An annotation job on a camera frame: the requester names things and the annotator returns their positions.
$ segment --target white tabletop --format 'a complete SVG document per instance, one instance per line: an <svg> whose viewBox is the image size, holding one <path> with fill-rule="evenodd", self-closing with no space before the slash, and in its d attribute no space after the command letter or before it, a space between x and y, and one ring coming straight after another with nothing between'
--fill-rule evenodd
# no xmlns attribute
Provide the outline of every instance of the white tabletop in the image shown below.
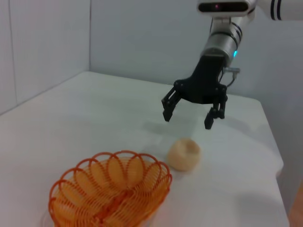
<svg viewBox="0 0 303 227"><path fill-rule="evenodd" d="M203 160L173 171L156 227L286 227L276 182L283 166L260 102L229 95L226 118L204 128L209 105L181 101L169 123L169 85L84 72L0 117L0 220L41 226L52 184L101 151L149 152L164 160L190 137Z"/></svg>

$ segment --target wire basket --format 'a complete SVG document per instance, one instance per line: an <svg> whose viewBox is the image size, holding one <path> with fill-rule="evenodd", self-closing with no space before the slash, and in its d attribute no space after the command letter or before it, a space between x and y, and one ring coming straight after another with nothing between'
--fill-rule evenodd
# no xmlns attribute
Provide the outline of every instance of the wire basket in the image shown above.
<svg viewBox="0 0 303 227"><path fill-rule="evenodd" d="M62 175L48 210L56 227L136 227L163 203L171 181L168 166L151 155L103 152Z"/></svg>

